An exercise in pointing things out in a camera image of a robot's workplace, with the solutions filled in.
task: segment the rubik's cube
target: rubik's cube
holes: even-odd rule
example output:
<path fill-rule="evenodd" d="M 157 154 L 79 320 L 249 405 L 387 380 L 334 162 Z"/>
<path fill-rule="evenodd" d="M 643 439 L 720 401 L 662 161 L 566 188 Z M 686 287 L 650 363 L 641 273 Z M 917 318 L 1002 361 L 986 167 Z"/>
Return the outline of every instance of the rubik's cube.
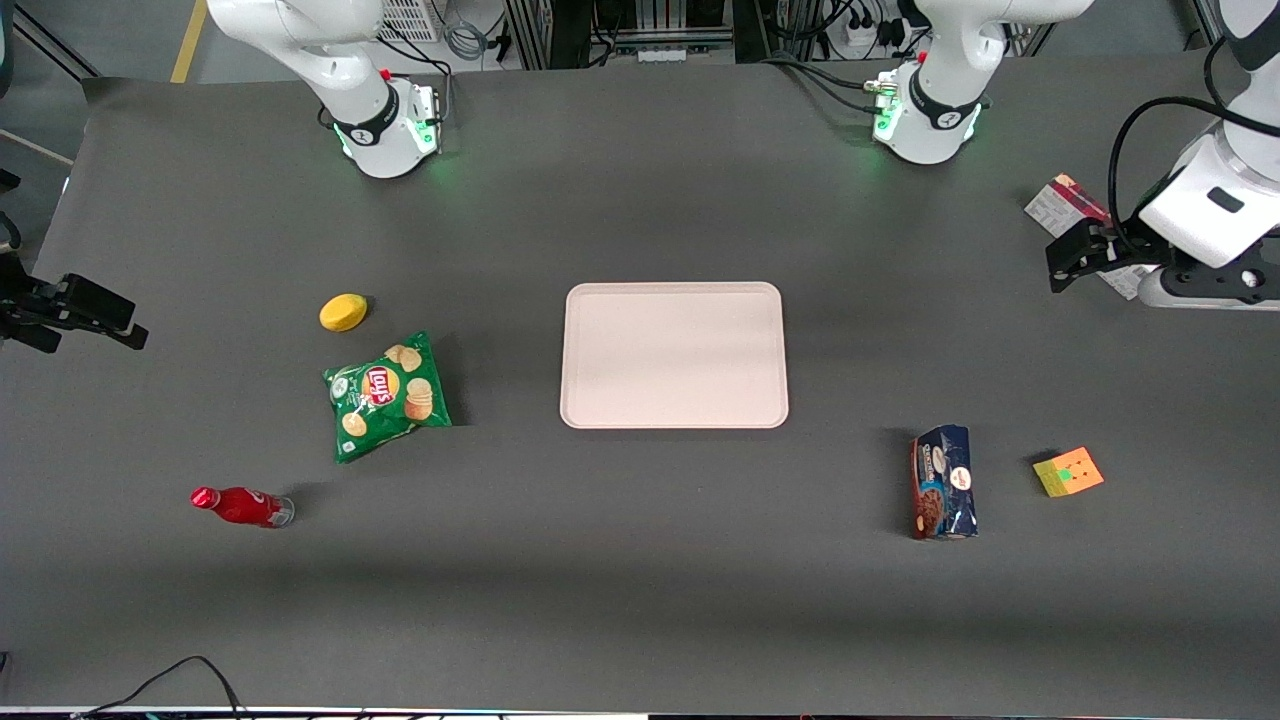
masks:
<path fill-rule="evenodd" d="M 1052 460 L 1037 462 L 1032 468 L 1036 469 L 1036 474 L 1039 475 L 1044 492 L 1050 497 L 1074 495 L 1102 483 L 1102 473 L 1089 457 L 1089 451 L 1083 447 L 1076 447 Z"/>

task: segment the green chip bag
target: green chip bag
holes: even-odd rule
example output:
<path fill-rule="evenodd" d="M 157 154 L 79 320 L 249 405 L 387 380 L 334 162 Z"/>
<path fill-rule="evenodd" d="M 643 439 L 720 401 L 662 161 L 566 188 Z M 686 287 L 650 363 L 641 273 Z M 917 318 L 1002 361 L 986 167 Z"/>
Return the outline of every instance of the green chip bag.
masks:
<path fill-rule="evenodd" d="M 333 455 L 338 462 L 351 462 L 421 425 L 453 424 L 425 332 L 390 346 L 372 363 L 330 368 L 324 379 L 338 420 Z"/>

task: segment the cardboard box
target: cardboard box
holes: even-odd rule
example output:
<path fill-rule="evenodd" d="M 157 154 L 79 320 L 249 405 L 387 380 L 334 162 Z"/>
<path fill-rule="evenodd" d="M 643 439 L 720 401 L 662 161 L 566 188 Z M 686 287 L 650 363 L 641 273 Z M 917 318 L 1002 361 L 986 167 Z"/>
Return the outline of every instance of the cardboard box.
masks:
<path fill-rule="evenodd" d="M 960 539 L 978 534 L 969 428 L 942 425 L 911 441 L 911 480 L 916 539 Z"/>
<path fill-rule="evenodd" d="M 1080 187 L 1080 183 L 1068 174 L 1051 179 L 1024 210 L 1055 238 L 1062 237 L 1062 233 L 1084 218 L 1111 224 L 1111 214 L 1107 213 L 1106 208 L 1091 197 Z M 1125 300 L 1133 300 L 1138 297 L 1138 286 L 1142 284 L 1142 279 L 1155 269 L 1156 265 L 1129 265 L 1119 270 L 1098 273 L 1098 277 Z"/>

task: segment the dark gray tabletop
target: dark gray tabletop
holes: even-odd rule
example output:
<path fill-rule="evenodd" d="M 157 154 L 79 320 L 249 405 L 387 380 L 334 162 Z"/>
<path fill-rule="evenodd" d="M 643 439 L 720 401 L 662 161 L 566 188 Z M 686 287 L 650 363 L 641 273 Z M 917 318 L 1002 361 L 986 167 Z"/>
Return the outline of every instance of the dark gray tabletop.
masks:
<path fill-rule="evenodd" d="M 152 336 L 0 352 L 0 702 L 202 652 L 251 705 L 1276 716 L 1280 323 L 1051 296 L 1021 213 L 1059 172 L 1101 193 L 1198 63 L 1009 61 L 934 168 L 776 68 L 466 76 L 445 154 L 390 182 L 301 83 L 92 86 L 38 274 Z M 1126 206 L 1204 122 L 1144 122 Z M 572 286 L 719 279 L 782 291 L 782 428 L 561 423 Z M 326 333 L 338 292 L 376 313 Z M 335 466 L 321 370 L 424 328 L 463 427 Z M 982 537 L 920 543 L 906 442 L 942 423 Z M 1028 459 L 1080 445 L 1106 484 L 1046 497 Z M 227 525 L 202 483 L 300 520 Z"/>

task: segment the coca-cola bottle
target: coca-cola bottle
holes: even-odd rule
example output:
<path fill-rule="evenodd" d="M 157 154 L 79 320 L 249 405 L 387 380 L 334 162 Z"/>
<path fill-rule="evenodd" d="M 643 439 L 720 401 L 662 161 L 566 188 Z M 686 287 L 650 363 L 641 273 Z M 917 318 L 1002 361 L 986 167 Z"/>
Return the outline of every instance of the coca-cola bottle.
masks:
<path fill-rule="evenodd" d="M 191 493 L 191 503 L 201 510 L 212 510 L 228 523 L 242 525 L 283 528 L 293 520 L 292 500 L 241 487 L 198 487 Z"/>

